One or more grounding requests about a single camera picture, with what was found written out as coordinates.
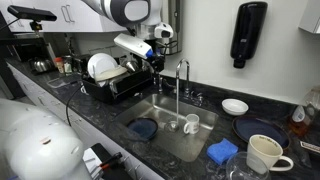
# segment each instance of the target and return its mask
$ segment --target kitchen sink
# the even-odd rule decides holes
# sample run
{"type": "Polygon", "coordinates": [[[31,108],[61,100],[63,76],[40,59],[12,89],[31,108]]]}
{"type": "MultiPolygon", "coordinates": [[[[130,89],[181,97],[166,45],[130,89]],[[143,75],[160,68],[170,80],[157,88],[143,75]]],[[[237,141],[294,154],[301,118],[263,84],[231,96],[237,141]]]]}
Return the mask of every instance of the kitchen sink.
{"type": "Polygon", "coordinates": [[[169,131],[169,122],[177,118],[176,100],[164,95],[152,94],[119,114],[115,121],[126,126],[131,120],[139,117],[152,118],[158,123],[158,131],[150,140],[151,144],[158,145],[186,162],[192,162],[198,157],[218,119],[218,115],[213,112],[179,102],[180,128],[176,132],[169,131]],[[200,130],[196,134],[183,132],[188,114],[197,114],[200,117],[200,130]]]}

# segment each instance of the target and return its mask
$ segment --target black countertop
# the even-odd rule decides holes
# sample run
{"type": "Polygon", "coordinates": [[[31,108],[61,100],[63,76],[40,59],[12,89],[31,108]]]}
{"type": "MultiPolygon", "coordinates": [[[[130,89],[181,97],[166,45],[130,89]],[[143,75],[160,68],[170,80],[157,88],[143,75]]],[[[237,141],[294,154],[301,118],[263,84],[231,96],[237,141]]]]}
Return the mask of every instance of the black countertop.
{"type": "MultiPolygon", "coordinates": [[[[35,76],[30,72],[27,63],[21,63],[14,59],[7,59],[7,62],[65,104],[72,92],[79,87],[79,84],[73,84],[52,89],[47,85],[47,82],[60,77],[61,74],[58,71],[35,76]]],[[[193,90],[204,94],[204,102],[201,108],[219,115],[214,130],[211,132],[198,158],[193,162],[184,162],[156,145],[131,141],[131,138],[128,139],[126,137],[126,134],[128,134],[126,133],[127,129],[120,123],[113,121],[114,117],[119,113],[149,95],[158,93],[157,88],[154,86],[144,89],[139,96],[130,97],[115,105],[102,103],[79,91],[70,101],[70,108],[164,179],[226,179],[225,165],[217,165],[206,155],[206,151],[210,145],[220,142],[223,138],[238,146],[239,151],[246,151],[247,144],[233,132],[232,120],[234,117],[226,114],[221,107],[222,100],[226,98],[240,99],[250,107],[247,115],[255,115],[272,121],[287,131],[290,136],[291,144],[288,150],[284,152],[284,155],[290,157],[295,165],[293,169],[287,172],[271,172],[272,179],[315,178],[309,154],[299,146],[299,139],[289,132],[286,124],[286,119],[293,112],[294,105],[197,83],[191,83],[191,86],[193,90]]],[[[175,95],[171,92],[164,92],[164,95],[175,98],[175,95]]],[[[180,99],[186,103],[193,104],[192,101],[187,99],[180,99]]],[[[319,127],[315,126],[311,129],[303,140],[320,145],[318,138],[320,135],[319,127]]]]}

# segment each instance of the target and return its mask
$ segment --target dark blue plate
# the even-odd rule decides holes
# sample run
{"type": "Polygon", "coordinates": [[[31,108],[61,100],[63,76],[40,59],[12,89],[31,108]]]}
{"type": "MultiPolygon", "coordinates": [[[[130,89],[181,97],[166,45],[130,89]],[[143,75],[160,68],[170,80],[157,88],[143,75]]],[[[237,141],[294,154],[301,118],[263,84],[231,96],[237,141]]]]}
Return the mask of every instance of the dark blue plate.
{"type": "Polygon", "coordinates": [[[241,116],[233,120],[233,130],[244,141],[249,142],[252,135],[261,134],[277,141],[283,149],[289,147],[287,133],[272,122],[251,116],[241,116]]]}
{"type": "Polygon", "coordinates": [[[158,123],[151,118],[137,118],[127,124],[127,127],[140,135],[141,138],[150,140],[158,130],[158,123]]]}

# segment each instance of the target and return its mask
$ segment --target soap dispenser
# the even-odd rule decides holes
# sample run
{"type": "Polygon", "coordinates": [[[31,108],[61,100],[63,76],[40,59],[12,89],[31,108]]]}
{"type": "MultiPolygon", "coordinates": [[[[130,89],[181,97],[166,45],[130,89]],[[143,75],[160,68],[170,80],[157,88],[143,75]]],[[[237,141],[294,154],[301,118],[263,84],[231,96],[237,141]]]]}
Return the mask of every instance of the soap dispenser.
{"type": "Polygon", "coordinates": [[[254,56],[267,7],[266,2],[249,2],[239,7],[231,45],[235,68],[243,68],[246,60],[254,56]]]}

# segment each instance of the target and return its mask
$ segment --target dish rack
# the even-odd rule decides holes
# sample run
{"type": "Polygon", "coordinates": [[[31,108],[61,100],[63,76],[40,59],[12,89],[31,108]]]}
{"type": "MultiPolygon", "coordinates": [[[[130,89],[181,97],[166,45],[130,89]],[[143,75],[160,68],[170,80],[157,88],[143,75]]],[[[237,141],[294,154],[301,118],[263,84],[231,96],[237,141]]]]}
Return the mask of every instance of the dish rack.
{"type": "Polygon", "coordinates": [[[82,78],[86,92],[95,99],[107,104],[114,104],[124,100],[152,84],[152,74],[149,70],[140,70],[117,82],[112,87],[110,83],[103,87],[98,86],[92,78],[82,78]]]}

